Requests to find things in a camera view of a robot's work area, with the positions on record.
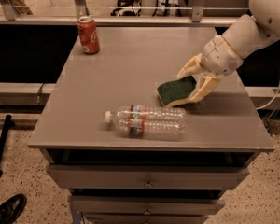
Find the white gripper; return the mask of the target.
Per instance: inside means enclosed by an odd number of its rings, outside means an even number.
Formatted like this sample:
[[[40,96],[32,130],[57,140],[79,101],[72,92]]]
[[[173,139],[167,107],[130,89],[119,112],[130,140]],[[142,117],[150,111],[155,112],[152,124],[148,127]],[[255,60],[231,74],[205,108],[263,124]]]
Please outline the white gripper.
[[[203,54],[193,56],[181,68],[177,78],[193,76],[196,85],[188,101],[198,103],[211,93],[224,76],[232,74],[243,64],[222,35],[216,35],[203,47]]]

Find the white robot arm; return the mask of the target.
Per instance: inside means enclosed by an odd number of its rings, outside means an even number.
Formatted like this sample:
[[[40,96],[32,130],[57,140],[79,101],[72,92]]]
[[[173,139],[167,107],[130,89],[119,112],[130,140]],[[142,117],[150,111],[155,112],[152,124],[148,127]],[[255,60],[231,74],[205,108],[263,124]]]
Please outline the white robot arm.
[[[181,68],[179,79],[199,77],[194,90],[182,100],[184,104],[200,102],[250,54],[280,39],[280,0],[249,0],[249,10]]]

